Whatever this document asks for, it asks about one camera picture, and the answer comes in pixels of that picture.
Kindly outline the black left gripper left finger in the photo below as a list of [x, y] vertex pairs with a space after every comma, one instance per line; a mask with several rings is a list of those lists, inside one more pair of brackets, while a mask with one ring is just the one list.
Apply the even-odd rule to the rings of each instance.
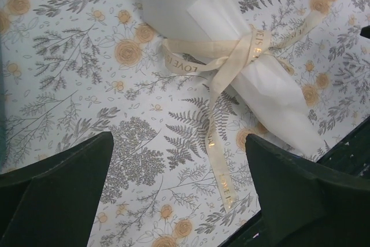
[[1, 246], [87, 246], [113, 153], [102, 132], [1, 175]]

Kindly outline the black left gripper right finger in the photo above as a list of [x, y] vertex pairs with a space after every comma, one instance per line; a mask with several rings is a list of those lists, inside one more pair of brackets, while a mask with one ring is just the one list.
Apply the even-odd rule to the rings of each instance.
[[257, 135], [247, 136], [246, 156], [270, 246], [369, 246], [369, 180]]

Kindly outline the cream printed ribbon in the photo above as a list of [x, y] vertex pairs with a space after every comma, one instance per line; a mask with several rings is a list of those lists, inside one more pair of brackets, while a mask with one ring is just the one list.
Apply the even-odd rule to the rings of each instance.
[[240, 40], [186, 42], [164, 39], [165, 66], [182, 75], [217, 70], [209, 92], [209, 128], [205, 147], [225, 210], [232, 208], [236, 191], [224, 158], [214, 116], [214, 106], [221, 93], [231, 84], [244, 86], [244, 100], [264, 125], [281, 140], [304, 155], [314, 154], [323, 140], [308, 120], [306, 101], [301, 88], [283, 68], [284, 61], [271, 49], [284, 49], [322, 22], [324, 15], [310, 12], [302, 25], [283, 41], [273, 45], [271, 32], [253, 28]]

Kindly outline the white wrapping paper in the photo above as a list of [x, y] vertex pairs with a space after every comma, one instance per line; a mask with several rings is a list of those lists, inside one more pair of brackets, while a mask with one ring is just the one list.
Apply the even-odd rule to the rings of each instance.
[[[232, 0], [142, 0], [142, 3], [145, 21], [164, 39], [186, 42], [240, 40], [253, 29]], [[229, 86], [241, 97], [246, 91], [238, 84]]]

